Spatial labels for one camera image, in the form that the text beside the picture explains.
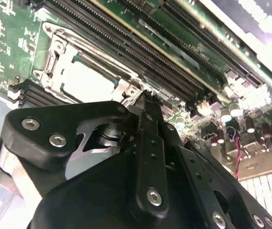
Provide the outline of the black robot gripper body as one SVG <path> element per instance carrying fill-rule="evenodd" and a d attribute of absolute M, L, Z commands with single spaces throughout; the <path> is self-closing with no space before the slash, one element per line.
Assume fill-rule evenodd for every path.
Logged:
<path fill-rule="evenodd" d="M 53 189 L 38 205 L 33 229 L 201 229 L 181 164 L 163 155 L 113 156 Z"/>

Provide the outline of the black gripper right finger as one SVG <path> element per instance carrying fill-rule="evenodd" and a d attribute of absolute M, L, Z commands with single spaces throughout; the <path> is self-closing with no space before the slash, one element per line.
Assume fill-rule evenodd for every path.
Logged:
<path fill-rule="evenodd" d="M 175 229 L 272 229 L 268 211 L 201 143 L 183 144 L 161 124 L 166 147 L 169 216 Z"/>

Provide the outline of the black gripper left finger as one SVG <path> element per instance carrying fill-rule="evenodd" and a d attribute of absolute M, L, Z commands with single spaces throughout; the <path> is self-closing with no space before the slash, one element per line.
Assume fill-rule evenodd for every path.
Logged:
<path fill-rule="evenodd" d="M 95 146 L 97 133 L 119 141 L 119 153 L 164 156 L 159 135 L 161 102 L 143 94 L 136 113 L 118 102 L 67 104 L 10 111 L 0 134 L 0 185 L 21 195 L 36 211 L 65 177 L 77 148 Z"/>

